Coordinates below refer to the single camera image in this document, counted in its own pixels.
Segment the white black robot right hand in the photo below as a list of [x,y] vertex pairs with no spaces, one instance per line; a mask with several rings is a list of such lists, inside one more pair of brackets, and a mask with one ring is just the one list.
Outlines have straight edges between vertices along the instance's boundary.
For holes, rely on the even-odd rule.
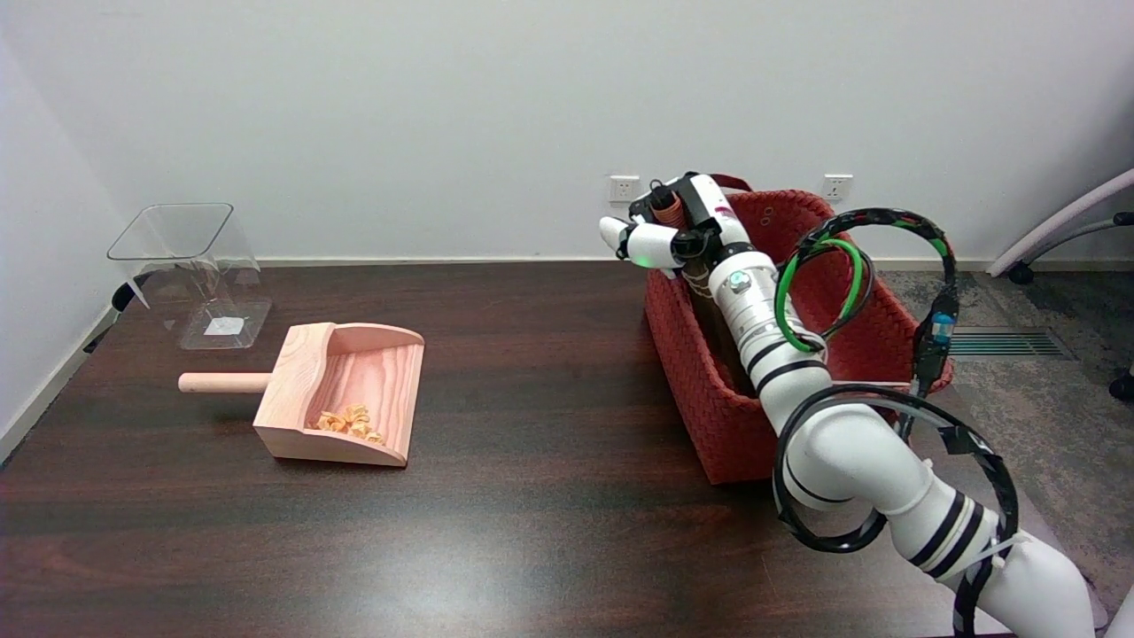
[[717,175],[688,171],[668,182],[651,182],[629,202],[629,218],[604,215],[599,233],[617,260],[638,267],[680,271],[691,262],[709,267],[729,257],[729,247],[752,249],[748,231]]

